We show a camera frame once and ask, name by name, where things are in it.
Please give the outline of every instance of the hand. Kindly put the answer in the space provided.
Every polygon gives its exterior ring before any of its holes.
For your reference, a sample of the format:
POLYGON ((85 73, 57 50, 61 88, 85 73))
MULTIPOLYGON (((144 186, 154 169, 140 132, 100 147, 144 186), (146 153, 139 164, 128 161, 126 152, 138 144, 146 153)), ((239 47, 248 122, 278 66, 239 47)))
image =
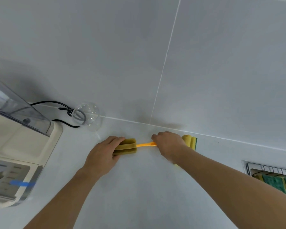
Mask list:
POLYGON ((120 158, 120 156, 113 156, 113 151, 123 140, 125 137, 110 136, 98 143, 88 154, 81 171, 88 174, 89 177, 96 178, 109 173, 120 158))
POLYGON ((180 149, 183 146, 187 147, 183 139, 172 132, 159 132, 158 135, 152 135, 152 140, 156 142, 162 156, 173 163, 180 149))

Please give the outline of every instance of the transparent water tank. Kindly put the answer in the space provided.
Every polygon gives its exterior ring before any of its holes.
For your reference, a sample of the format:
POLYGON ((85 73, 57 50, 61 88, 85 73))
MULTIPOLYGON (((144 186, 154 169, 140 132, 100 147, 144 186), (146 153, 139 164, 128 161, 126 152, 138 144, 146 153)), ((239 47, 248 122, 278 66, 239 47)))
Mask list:
POLYGON ((0 82, 0 115, 39 133, 48 135, 51 122, 40 112, 0 82))

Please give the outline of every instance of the white appliance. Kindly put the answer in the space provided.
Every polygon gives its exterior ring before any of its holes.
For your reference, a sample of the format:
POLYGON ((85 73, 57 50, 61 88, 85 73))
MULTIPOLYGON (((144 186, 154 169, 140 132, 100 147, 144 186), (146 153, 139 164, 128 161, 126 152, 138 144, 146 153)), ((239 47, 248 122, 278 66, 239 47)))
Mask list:
POLYGON ((0 82, 0 207, 27 198, 62 126, 46 119, 0 82))

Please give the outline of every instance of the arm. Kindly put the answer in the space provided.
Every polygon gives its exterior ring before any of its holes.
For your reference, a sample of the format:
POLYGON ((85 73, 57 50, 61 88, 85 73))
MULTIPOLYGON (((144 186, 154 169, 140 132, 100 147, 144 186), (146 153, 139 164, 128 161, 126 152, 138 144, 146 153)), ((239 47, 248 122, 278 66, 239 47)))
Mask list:
POLYGON ((240 229, 286 228, 286 194, 187 147, 171 132, 153 135, 161 154, 191 175, 240 229))
POLYGON ((110 136, 97 144, 87 156, 84 166, 60 192, 24 227, 24 229, 72 229, 87 195, 119 159, 112 156, 124 137, 110 136))

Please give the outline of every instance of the white countertop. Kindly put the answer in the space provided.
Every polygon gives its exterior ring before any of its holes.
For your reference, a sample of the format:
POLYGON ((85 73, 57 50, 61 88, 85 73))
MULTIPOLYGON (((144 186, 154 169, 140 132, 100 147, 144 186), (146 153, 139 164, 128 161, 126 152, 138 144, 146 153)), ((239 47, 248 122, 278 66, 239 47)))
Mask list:
MULTIPOLYGON (((45 111, 50 119, 71 122, 63 111, 45 111)), ((23 228, 72 178, 91 148, 110 135, 150 142, 166 128, 102 118, 96 133, 63 126, 63 133, 29 198, 0 209, 0 229, 23 228)), ((180 135, 182 131, 170 130, 180 135)), ((242 160, 286 168, 286 151, 204 135, 196 150, 244 172, 242 160)), ((156 147, 124 155, 88 195, 76 221, 78 228, 236 228, 211 197, 181 168, 164 159, 156 147)))

